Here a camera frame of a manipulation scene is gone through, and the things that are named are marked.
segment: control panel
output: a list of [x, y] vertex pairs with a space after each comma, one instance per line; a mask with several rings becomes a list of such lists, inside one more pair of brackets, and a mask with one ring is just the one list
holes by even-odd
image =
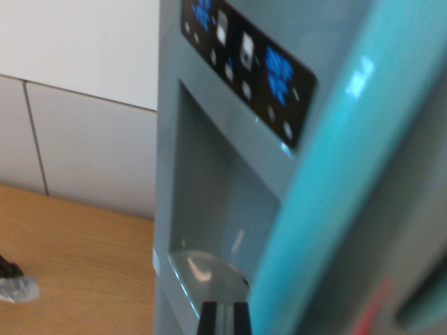
[[315, 75], [224, 0], [183, 0], [182, 34], [217, 75], [290, 147]]

